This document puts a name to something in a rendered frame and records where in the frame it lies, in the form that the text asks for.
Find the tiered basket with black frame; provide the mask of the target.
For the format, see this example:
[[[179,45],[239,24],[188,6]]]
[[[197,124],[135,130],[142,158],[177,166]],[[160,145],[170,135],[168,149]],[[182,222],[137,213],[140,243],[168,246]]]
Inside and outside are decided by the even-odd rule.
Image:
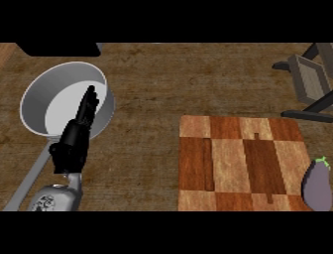
[[[297,100],[307,104],[303,110],[287,110],[282,117],[333,123],[333,43],[313,43],[304,54],[278,62],[273,69],[293,76]]]

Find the purple eggplant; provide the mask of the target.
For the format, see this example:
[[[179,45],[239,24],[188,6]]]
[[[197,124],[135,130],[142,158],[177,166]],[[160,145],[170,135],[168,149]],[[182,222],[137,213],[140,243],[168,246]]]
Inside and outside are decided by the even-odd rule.
[[[329,211],[333,203],[331,165],[326,157],[312,161],[301,182],[301,197],[315,211]]]

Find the wooden patchwork cutting board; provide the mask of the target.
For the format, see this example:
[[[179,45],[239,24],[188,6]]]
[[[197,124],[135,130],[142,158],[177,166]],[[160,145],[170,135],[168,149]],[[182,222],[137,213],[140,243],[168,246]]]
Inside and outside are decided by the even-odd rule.
[[[301,181],[310,166],[294,120],[180,118],[179,209],[304,211]]]

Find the black appliance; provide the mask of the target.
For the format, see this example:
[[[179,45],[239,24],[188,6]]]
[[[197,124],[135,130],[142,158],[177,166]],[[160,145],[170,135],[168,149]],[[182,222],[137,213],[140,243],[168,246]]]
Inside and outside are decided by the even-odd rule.
[[[33,57],[99,57],[102,52],[102,44],[98,43],[19,43],[18,46]]]

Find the grey metal saucepan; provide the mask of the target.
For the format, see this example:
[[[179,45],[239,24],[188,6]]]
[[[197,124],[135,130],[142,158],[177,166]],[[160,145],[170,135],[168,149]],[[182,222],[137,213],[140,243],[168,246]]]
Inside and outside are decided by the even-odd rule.
[[[49,139],[49,143],[5,207],[8,211],[19,209],[46,165],[55,164],[50,146],[61,141],[68,123],[77,118],[92,85],[99,99],[90,129],[93,139],[106,128],[115,111],[115,97],[102,70],[90,63],[62,63],[44,71],[27,88],[21,100],[21,120],[28,130]]]

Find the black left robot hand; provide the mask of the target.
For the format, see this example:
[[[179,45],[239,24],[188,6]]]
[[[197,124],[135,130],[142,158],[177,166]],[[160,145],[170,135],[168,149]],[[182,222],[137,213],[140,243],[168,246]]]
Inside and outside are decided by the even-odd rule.
[[[61,141],[50,146],[56,174],[80,173],[84,169],[98,105],[98,93],[92,85],[83,96],[77,118],[68,123]]]

